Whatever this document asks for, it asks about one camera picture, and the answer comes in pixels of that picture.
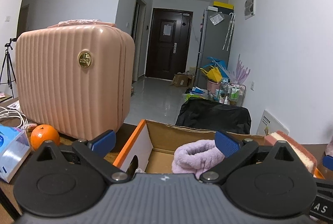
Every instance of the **refrigerator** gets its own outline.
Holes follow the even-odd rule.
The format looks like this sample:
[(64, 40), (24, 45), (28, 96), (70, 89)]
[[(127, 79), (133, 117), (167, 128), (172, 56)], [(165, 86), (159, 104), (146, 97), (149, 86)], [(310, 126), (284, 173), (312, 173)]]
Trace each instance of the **refrigerator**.
[(227, 36), (231, 16), (224, 14), (224, 19), (220, 23), (214, 25), (209, 18), (209, 16), (214, 13), (216, 14), (216, 11), (209, 9), (206, 9), (204, 11), (203, 26), (201, 29), (201, 38), (198, 60), (196, 64), (194, 86), (202, 89), (207, 89), (207, 80), (203, 76), (200, 68), (211, 62), (207, 59), (207, 57), (214, 57), (223, 60), (227, 66), (229, 61), (230, 46), (227, 51), (228, 42), (226, 43), (224, 50), (223, 45)]

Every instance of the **tiled floor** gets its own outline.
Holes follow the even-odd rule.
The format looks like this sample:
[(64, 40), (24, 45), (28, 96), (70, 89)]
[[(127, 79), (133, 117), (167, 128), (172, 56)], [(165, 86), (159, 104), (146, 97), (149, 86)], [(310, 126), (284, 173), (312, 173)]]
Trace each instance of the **tiled floor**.
[(169, 81), (143, 78), (133, 83), (134, 94), (125, 123), (137, 125), (141, 119), (174, 124), (177, 120), (186, 88), (170, 86)]

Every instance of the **red and white sponge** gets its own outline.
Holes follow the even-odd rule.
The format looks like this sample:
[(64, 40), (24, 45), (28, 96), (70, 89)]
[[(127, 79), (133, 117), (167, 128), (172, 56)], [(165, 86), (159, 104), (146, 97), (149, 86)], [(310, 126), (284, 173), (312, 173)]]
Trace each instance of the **red and white sponge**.
[(265, 137), (265, 145), (274, 145), (278, 140), (287, 141), (298, 157), (301, 159), (305, 167), (309, 172), (314, 174), (314, 171), (317, 167), (317, 159), (302, 145), (297, 143), (294, 139), (287, 136), (282, 131), (277, 131), (275, 133), (269, 134)]

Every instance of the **dark brown door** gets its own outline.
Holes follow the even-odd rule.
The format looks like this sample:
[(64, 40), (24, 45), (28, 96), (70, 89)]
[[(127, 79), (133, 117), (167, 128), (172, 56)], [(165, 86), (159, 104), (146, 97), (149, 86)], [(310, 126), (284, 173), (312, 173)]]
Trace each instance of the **dark brown door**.
[(185, 72), (192, 12), (154, 8), (146, 76), (173, 79)]

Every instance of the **doorway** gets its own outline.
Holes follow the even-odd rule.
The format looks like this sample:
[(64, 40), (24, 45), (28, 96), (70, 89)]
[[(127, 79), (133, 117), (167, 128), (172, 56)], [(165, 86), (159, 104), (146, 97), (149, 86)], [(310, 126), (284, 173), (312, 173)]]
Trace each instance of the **doorway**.
[(172, 80), (185, 72), (192, 16), (188, 11), (153, 9), (146, 77)]
[(17, 22), (17, 32), (16, 32), (17, 38), (27, 30), (28, 12), (29, 12), (29, 4), (24, 7), (21, 7), (19, 13), (19, 20)]
[(135, 54), (134, 54), (134, 64), (133, 64), (133, 76), (132, 80), (138, 80), (138, 71), (140, 63), (140, 50), (142, 33), (144, 30), (144, 17), (146, 11), (146, 3), (143, 0), (136, 0), (133, 14), (132, 30), (131, 36), (135, 43)]

